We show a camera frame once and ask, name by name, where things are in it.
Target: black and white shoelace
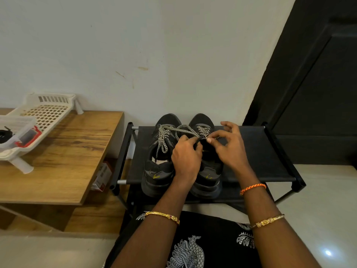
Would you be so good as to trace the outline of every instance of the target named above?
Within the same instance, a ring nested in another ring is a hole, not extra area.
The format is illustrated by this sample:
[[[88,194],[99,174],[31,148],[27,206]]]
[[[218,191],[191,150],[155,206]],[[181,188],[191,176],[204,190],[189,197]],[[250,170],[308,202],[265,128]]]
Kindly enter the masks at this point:
[[[197,126],[197,129],[198,129],[199,133],[197,133],[194,129],[192,129],[190,126],[188,126],[186,124],[182,124],[182,125],[178,126],[177,128],[172,127],[172,126],[159,125],[159,127],[158,127],[158,147],[156,150],[156,158],[158,156],[158,151],[160,148],[163,153],[167,153],[168,147],[167,147],[167,144],[165,143],[165,139],[167,139],[170,136],[171,131],[175,132],[175,138],[177,139],[177,141],[180,139],[177,135],[178,131],[181,133],[192,134],[192,135],[194,135],[198,138],[201,138],[201,139],[206,139],[208,137],[208,135],[210,134],[210,128],[208,128],[208,127]]]

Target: floor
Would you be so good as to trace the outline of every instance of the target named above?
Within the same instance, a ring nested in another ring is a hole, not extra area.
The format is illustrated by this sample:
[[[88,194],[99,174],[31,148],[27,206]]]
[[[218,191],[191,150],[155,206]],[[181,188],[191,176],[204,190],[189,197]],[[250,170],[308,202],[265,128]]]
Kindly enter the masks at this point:
[[[297,234],[323,268],[355,267],[357,252],[357,171],[351,166],[296,165],[307,186],[279,204]],[[268,184],[274,198],[289,184]],[[225,204],[186,205],[232,221],[248,222]],[[101,268],[114,244],[112,239],[0,236],[2,266]]]

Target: orange thread bracelet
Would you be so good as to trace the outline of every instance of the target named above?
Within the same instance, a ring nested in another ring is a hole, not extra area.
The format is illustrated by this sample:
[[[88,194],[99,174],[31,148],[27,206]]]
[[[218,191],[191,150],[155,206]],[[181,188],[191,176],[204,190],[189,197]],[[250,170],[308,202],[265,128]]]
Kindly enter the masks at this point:
[[[245,191],[248,191],[249,189],[252,189],[252,188],[258,187],[258,186],[264,186],[265,189],[267,189],[267,186],[266,186],[265,184],[258,183],[258,184],[254,184],[254,185],[252,185],[252,186],[249,186],[249,187],[247,187],[247,188],[241,190],[241,193],[240,193],[240,194],[243,195]]]

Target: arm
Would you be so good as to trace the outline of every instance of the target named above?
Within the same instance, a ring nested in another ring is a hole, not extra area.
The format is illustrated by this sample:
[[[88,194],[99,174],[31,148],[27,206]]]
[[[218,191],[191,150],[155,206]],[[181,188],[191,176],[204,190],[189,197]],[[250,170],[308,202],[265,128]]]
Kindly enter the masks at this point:
[[[180,217],[187,194],[196,180],[202,158],[202,145],[196,150],[197,137],[182,136],[172,152],[176,175],[154,212]],[[149,215],[126,243],[112,267],[165,267],[177,224],[163,216]]]
[[[222,162],[234,171],[242,189],[260,183],[249,165],[239,127],[227,121],[222,121],[221,124],[225,126],[225,131],[213,132],[207,142],[215,147]],[[223,146],[213,139],[218,136],[225,137],[228,144]],[[251,225],[281,214],[264,187],[259,186],[246,191],[244,200]],[[284,218],[260,228],[253,228],[253,234],[264,268],[321,268]]]

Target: black printed fabric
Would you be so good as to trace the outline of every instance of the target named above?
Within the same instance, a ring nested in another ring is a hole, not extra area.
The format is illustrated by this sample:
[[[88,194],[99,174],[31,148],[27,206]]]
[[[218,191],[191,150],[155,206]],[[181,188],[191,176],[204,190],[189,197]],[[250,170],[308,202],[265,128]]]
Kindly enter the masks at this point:
[[[109,253],[110,267],[144,216],[135,216]],[[182,212],[166,267],[261,267],[249,225],[218,217]]]

